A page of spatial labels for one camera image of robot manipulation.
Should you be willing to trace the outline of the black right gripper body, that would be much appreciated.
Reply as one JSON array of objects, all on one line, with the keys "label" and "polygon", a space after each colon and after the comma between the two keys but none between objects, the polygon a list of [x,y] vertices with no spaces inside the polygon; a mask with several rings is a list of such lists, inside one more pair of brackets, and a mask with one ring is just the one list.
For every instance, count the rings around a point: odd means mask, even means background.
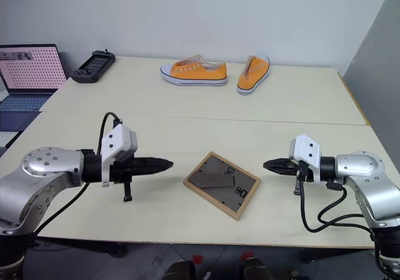
[{"label": "black right gripper body", "polygon": [[309,165],[304,161],[299,161],[296,172],[296,184],[294,194],[300,195],[300,186],[303,182],[313,182],[313,171],[309,169]]}]

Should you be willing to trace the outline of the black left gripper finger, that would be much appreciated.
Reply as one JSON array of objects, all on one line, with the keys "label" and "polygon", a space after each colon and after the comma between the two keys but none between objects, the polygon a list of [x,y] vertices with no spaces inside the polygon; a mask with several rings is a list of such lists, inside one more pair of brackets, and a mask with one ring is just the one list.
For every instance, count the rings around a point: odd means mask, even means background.
[{"label": "black left gripper finger", "polygon": [[170,166],[141,166],[136,168],[136,175],[156,174],[166,171]]},{"label": "black left gripper finger", "polygon": [[171,168],[173,162],[158,157],[137,157],[136,167],[141,168]]}]

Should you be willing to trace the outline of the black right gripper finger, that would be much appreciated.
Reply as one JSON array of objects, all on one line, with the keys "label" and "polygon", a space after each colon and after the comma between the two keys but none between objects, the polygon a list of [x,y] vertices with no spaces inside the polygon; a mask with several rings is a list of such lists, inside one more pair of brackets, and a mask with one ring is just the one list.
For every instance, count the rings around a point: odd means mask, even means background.
[{"label": "black right gripper finger", "polygon": [[264,168],[296,168],[297,164],[289,158],[271,159],[263,163]]},{"label": "black right gripper finger", "polygon": [[269,166],[266,167],[268,171],[271,171],[276,174],[287,175],[287,176],[295,176],[297,174],[298,169],[296,167],[278,167],[278,166]]}]

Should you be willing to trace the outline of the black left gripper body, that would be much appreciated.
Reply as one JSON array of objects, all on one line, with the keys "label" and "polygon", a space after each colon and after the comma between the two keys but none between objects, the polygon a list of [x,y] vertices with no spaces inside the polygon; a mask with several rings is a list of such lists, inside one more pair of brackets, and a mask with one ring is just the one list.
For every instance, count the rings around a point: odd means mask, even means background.
[{"label": "black left gripper body", "polygon": [[109,177],[114,184],[123,184],[124,186],[124,202],[133,200],[131,192],[131,183],[134,170],[134,155],[125,161],[115,161],[110,167]]}]

